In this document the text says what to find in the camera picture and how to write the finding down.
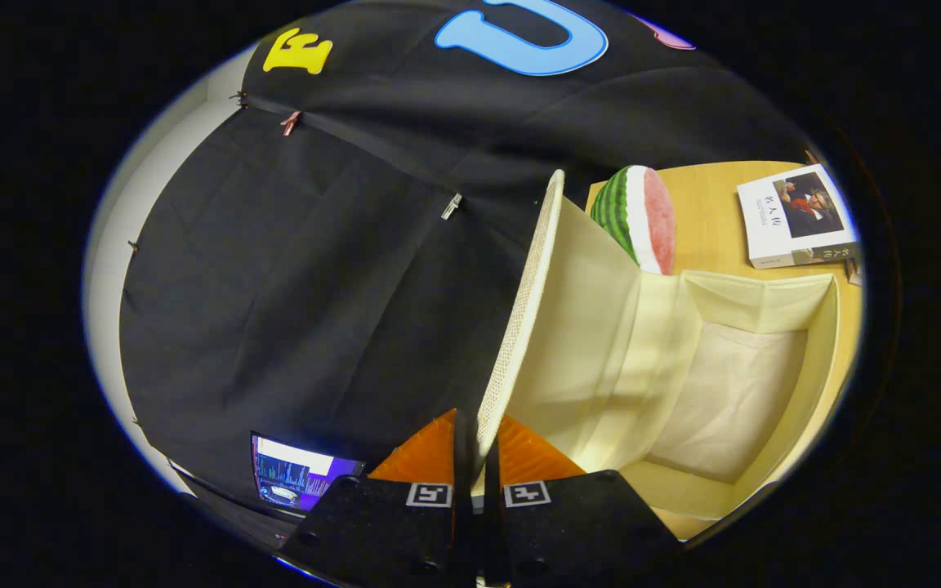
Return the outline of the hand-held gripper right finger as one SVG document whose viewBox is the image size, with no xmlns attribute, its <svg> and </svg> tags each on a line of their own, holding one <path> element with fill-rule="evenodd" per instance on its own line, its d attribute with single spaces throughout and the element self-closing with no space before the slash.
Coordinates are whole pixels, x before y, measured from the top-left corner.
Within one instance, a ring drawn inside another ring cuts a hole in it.
<svg viewBox="0 0 941 588">
<path fill-rule="evenodd" d="M 639 587 L 682 542 L 615 470 L 587 472 L 505 416 L 487 453 L 484 576 L 501 587 Z"/>
</svg>

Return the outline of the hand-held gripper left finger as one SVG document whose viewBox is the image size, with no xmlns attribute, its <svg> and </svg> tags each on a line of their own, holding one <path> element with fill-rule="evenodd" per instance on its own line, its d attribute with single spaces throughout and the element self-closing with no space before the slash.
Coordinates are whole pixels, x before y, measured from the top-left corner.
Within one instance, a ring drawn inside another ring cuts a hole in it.
<svg viewBox="0 0 941 588">
<path fill-rule="evenodd" d="M 333 587 L 475 587 L 474 428 L 455 411 L 440 452 L 451 483 L 337 478 L 277 560 Z"/>
</svg>

